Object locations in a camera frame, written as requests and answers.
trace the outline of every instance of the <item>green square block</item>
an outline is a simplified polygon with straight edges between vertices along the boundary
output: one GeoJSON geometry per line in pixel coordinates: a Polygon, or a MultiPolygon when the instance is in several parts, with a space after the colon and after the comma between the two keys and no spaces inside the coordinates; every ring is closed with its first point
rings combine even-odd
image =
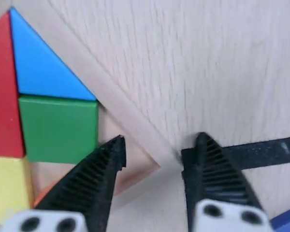
{"type": "Polygon", "coordinates": [[[98,145],[98,103],[22,95],[19,108],[32,162],[77,164],[98,145]]]}

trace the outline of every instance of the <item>blue object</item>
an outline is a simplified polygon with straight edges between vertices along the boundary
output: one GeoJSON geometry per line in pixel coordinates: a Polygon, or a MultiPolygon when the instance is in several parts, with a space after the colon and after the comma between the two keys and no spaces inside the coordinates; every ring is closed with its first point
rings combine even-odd
{"type": "Polygon", "coordinates": [[[290,210],[271,220],[275,232],[290,232],[290,210]]]}
{"type": "Polygon", "coordinates": [[[20,93],[96,100],[15,8],[10,10],[10,16],[20,93]]]}

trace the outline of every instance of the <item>wood grain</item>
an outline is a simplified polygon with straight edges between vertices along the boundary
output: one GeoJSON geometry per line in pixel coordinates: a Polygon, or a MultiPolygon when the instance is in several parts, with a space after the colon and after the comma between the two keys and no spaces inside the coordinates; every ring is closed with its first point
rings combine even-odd
{"type": "Polygon", "coordinates": [[[290,136],[290,0],[50,0],[173,147],[290,136]]]}

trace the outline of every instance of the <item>wooden block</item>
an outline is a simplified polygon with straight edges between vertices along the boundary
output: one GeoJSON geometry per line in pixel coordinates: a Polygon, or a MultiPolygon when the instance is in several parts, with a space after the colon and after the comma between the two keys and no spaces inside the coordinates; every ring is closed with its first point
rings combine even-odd
{"type": "Polygon", "coordinates": [[[27,159],[0,157],[0,223],[18,211],[31,208],[32,204],[27,159]]]}
{"type": "Polygon", "coordinates": [[[0,18],[0,156],[24,156],[9,14],[0,18]]]}
{"type": "Polygon", "coordinates": [[[96,97],[17,10],[12,8],[10,14],[19,92],[94,101],[96,97]]]}
{"type": "Polygon", "coordinates": [[[19,107],[30,161],[77,164],[98,144],[98,103],[23,95],[19,107]]]}

